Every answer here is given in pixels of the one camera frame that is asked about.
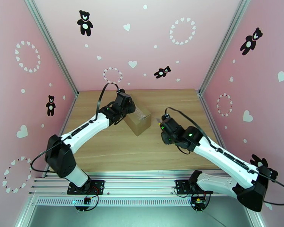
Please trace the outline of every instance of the cardboard box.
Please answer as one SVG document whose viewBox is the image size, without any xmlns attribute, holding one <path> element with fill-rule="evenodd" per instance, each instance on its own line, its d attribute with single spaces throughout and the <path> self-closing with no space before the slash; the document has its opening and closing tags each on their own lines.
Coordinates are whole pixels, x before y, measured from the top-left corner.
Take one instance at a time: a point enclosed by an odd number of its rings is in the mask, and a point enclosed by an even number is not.
<svg viewBox="0 0 284 227">
<path fill-rule="evenodd" d="M 136 98 L 132 97 L 136 110 L 128 114 L 124 121 L 131 128 L 136 136 L 142 134 L 151 125 L 151 112 Z"/>
</svg>

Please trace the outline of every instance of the pink wall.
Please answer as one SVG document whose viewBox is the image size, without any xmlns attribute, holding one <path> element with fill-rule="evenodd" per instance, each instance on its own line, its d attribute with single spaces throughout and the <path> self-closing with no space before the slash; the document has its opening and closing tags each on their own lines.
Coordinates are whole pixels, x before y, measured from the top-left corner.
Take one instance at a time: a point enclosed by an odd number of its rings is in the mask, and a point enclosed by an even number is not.
<svg viewBox="0 0 284 227">
<path fill-rule="evenodd" d="M 257 27 L 263 36 L 242 55 Z M 245 161 L 266 158 L 284 183 L 284 0 L 251 0 L 205 99 L 227 149 Z M 265 199 L 284 202 L 284 189 L 270 183 Z M 267 226 L 284 226 L 284 207 L 263 205 L 262 215 Z"/>
<path fill-rule="evenodd" d="M 126 89 L 198 89 L 240 0 L 35 1 L 81 91 L 106 81 Z M 90 36 L 80 33 L 79 10 L 90 13 Z M 156 79 L 167 66 L 171 72 Z"/>
<path fill-rule="evenodd" d="M 55 97 L 54 116 L 47 116 L 48 95 Z M 0 0 L 0 226 L 15 225 L 41 175 L 30 161 L 59 133 L 73 99 L 25 2 Z M 44 160 L 36 168 L 44 169 Z"/>
</svg>

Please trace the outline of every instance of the wooden table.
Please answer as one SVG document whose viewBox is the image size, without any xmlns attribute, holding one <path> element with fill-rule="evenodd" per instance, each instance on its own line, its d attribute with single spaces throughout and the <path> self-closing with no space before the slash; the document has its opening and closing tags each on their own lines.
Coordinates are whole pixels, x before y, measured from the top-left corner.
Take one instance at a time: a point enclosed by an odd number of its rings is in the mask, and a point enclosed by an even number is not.
<svg viewBox="0 0 284 227">
<path fill-rule="evenodd" d="M 181 110 L 199 124 L 216 141 L 198 96 L 189 90 L 127 90 L 126 93 L 142 102 L 152 113 L 151 127 L 138 137 L 124 121 L 99 132 L 75 154 L 80 168 L 91 171 L 217 169 L 205 158 L 191 153 L 184 155 L 174 145 L 165 145 L 156 118 L 161 118 L 166 107 Z M 96 111 L 100 91 L 80 92 L 65 133 L 90 119 Z M 116 91 L 106 91 L 100 107 L 115 100 Z M 179 113 L 169 114 L 183 128 L 192 126 Z"/>
</svg>

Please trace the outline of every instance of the gray floor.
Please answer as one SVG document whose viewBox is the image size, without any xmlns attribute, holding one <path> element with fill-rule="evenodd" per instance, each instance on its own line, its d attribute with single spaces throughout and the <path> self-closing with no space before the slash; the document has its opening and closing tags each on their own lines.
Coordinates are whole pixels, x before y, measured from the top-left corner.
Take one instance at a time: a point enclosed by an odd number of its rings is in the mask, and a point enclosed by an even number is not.
<svg viewBox="0 0 284 227">
<path fill-rule="evenodd" d="M 244 207 L 231 197 L 212 197 L 203 213 L 191 207 L 97 207 L 77 213 L 75 207 L 38 206 L 30 227 L 250 227 Z"/>
</svg>

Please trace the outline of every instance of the circle of hearts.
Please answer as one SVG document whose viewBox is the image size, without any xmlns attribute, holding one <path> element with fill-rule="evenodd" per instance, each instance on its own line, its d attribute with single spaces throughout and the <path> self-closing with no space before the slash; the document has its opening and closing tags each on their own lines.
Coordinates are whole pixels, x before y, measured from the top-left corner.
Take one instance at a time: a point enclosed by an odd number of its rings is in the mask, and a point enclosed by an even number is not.
<svg viewBox="0 0 284 227">
<path fill-rule="evenodd" d="M 18 160 L 13 160 L 10 164 L 11 166 L 5 170 L 5 172 L 3 173 L 3 181 L 2 181 L 2 187 L 4 187 L 5 189 L 5 192 L 6 193 L 17 193 L 18 192 L 18 187 L 15 187 L 14 189 L 11 189 L 11 187 L 8 187 L 7 184 L 8 184 L 8 180 L 7 180 L 7 175 L 10 173 L 10 169 L 15 166 L 17 164 L 17 162 L 22 162 L 22 161 L 26 161 L 28 164 L 31 162 L 31 159 L 30 158 L 26 158 L 24 156 L 21 156 Z M 31 178 L 31 170 L 32 168 L 30 167 L 30 174 L 27 176 L 27 180 L 26 182 L 28 182 L 28 180 Z M 21 186 L 19 186 L 19 188 L 24 188 L 26 186 L 25 182 L 22 183 Z"/>
<path fill-rule="evenodd" d="M 113 67 L 108 67 L 107 69 L 105 69 L 105 70 L 103 71 L 104 80 L 106 80 L 106 81 L 109 82 L 109 83 L 112 82 L 112 81 L 109 81 L 109 80 L 107 79 L 107 77 L 106 77 L 106 73 L 107 73 L 107 71 L 109 71 L 109 70 L 117 71 L 118 74 L 120 75 L 120 76 L 119 76 L 119 80 L 118 80 L 117 82 L 121 82 L 121 80 L 123 79 L 122 72 L 119 71 L 117 68 L 113 68 Z"/>
<path fill-rule="evenodd" d="M 181 41 L 181 42 L 179 42 L 178 40 L 176 41 L 176 39 L 172 35 L 173 29 L 176 28 L 176 25 L 178 25 L 179 22 L 186 22 L 186 23 L 189 23 L 192 26 L 192 32 L 191 32 L 190 36 L 185 41 Z M 188 43 L 190 40 L 192 40 L 192 36 L 195 35 L 195 33 L 196 33 L 195 30 L 196 30 L 195 21 L 191 21 L 191 18 L 184 18 L 183 17 L 183 18 L 180 18 L 180 20 L 175 21 L 175 23 L 171 26 L 171 28 L 169 30 L 169 38 L 176 45 L 184 45 L 184 44 Z"/>
<path fill-rule="evenodd" d="M 223 97 L 226 97 L 227 99 L 229 99 L 229 104 L 230 104 L 230 108 L 228 109 L 228 112 L 225 112 L 225 113 L 221 113 L 221 109 L 220 109 L 220 105 L 219 105 L 219 102 Z M 228 117 L 229 116 L 229 114 L 233 111 L 233 102 L 231 100 L 230 95 L 227 95 L 226 93 L 220 95 L 220 97 L 217 99 L 217 110 L 218 110 L 218 113 L 222 117 L 224 117 L 224 116 Z"/>
<path fill-rule="evenodd" d="M 21 49 L 21 46 L 26 46 L 26 45 L 29 46 L 29 47 L 31 47 L 31 48 L 35 51 L 35 53 L 37 54 L 37 58 L 39 59 L 39 60 L 37 61 L 36 66 L 35 66 L 35 67 L 32 67 L 32 68 L 29 68 L 29 69 L 26 67 L 26 65 L 25 65 L 23 62 L 20 62 L 20 58 L 17 56 L 18 54 L 20 54 L 19 49 Z M 39 51 L 35 48 L 35 45 L 34 45 L 34 44 L 31 44 L 29 41 L 26 41 L 26 42 L 21 41 L 20 43 L 18 43 L 18 44 L 16 45 L 15 55 L 16 55 L 16 60 L 17 60 L 17 62 L 19 62 L 19 63 L 18 63 L 19 66 L 20 66 L 21 68 L 23 68 L 24 71 L 33 73 L 33 72 L 37 72 L 37 70 L 40 68 L 39 65 L 41 64 L 41 61 L 40 61 Z"/>
</svg>

